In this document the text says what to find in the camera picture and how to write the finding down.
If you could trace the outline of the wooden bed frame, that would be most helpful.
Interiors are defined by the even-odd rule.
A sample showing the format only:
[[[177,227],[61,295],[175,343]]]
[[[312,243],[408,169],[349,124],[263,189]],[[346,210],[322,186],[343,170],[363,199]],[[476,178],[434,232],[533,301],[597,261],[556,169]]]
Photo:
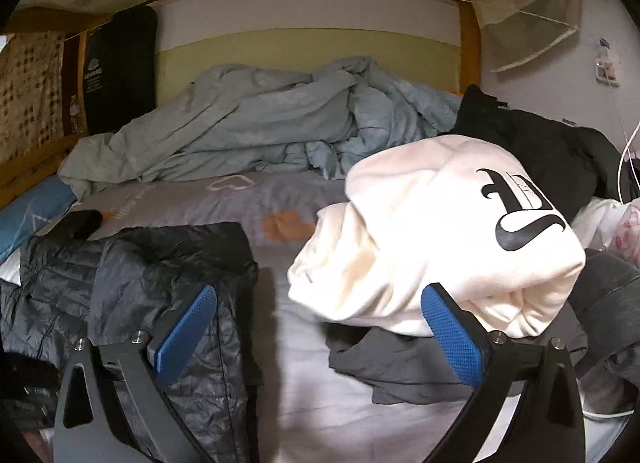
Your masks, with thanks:
[[[64,35],[64,136],[1,161],[3,203],[60,177],[77,143],[96,136],[88,134],[82,88],[88,38],[116,13],[139,6],[157,15],[155,108],[221,65],[311,74],[337,60],[365,56],[387,73],[458,97],[460,75],[480,69],[468,59],[466,40],[476,32],[475,25],[462,22],[471,13],[468,0],[146,0],[94,13],[29,8],[11,19],[11,36]]]

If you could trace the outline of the blue pillow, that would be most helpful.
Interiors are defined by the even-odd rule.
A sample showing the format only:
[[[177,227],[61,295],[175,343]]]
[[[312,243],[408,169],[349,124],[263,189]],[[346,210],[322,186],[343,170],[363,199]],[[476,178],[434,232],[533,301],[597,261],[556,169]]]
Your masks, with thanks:
[[[36,232],[66,212],[76,201],[60,177],[51,176],[17,197],[0,212],[2,263]]]

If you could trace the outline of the checkered patterned curtain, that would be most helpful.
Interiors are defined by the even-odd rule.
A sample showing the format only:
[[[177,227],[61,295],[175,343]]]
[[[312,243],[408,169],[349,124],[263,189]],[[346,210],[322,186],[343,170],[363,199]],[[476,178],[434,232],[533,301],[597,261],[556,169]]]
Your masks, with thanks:
[[[3,163],[64,136],[63,51],[58,32],[15,34],[1,50]]]

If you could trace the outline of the wall power socket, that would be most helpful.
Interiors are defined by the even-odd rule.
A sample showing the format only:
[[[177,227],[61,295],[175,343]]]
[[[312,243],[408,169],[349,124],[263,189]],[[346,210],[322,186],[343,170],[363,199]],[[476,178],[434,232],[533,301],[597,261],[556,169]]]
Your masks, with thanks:
[[[611,45],[605,38],[598,41],[598,52],[594,58],[594,77],[597,82],[608,87],[617,88],[620,85],[611,56]]]

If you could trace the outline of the black garment pile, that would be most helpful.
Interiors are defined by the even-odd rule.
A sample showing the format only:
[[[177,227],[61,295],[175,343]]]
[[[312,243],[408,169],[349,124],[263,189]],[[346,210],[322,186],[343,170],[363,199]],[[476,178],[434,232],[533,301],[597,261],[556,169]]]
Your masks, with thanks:
[[[514,155],[567,221],[593,197],[626,203],[639,196],[639,164],[623,162],[602,132],[509,108],[477,85],[465,90],[452,132]]]

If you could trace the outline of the black puffer jacket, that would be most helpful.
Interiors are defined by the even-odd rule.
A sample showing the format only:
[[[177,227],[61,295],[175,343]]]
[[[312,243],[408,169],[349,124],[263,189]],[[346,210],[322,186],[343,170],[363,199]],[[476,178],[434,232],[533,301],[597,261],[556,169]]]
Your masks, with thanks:
[[[96,210],[70,212],[22,247],[21,282],[1,284],[3,347],[62,369],[77,339],[126,341],[208,284],[216,317],[167,397],[210,461],[258,461],[262,372],[250,338],[258,267],[241,225],[128,228],[93,240],[101,223]]]

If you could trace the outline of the cream white hoodie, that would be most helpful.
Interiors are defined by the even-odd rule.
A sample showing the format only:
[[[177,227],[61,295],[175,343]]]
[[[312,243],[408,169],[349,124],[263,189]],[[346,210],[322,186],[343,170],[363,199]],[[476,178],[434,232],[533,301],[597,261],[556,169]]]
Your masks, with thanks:
[[[540,335],[586,255],[574,231],[500,146],[425,139],[360,160],[345,201],[322,208],[288,269],[288,295],[331,322],[426,336],[438,283],[487,330]]]

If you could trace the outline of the black hanging bag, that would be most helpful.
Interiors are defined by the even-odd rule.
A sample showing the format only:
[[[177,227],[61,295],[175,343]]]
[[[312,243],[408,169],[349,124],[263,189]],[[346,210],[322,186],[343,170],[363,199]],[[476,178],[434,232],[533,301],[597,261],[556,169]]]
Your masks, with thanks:
[[[156,12],[139,6],[89,36],[82,85],[88,134],[119,131],[154,110],[156,32]]]

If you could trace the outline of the light blue rumpled duvet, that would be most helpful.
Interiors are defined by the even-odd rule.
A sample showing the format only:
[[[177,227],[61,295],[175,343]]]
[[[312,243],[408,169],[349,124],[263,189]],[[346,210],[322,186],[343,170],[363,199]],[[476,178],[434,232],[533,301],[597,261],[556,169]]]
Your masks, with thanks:
[[[58,175],[78,198],[129,181],[316,170],[450,131],[461,99],[353,56],[311,74],[215,66],[115,134],[80,140]]]

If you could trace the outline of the dark grey garment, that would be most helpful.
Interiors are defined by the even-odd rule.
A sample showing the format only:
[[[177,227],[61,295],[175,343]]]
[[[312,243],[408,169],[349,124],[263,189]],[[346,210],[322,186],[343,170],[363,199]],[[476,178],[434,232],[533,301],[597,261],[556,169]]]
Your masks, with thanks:
[[[589,249],[567,303],[544,333],[526,341],[544,345],[553,337],[566,342],[588,413],[630,410],[639,392],[638,268]],[[369,385],[378,405],[430,405],[471,394],[433,337],[330,324],[326,345],[330,368]]]

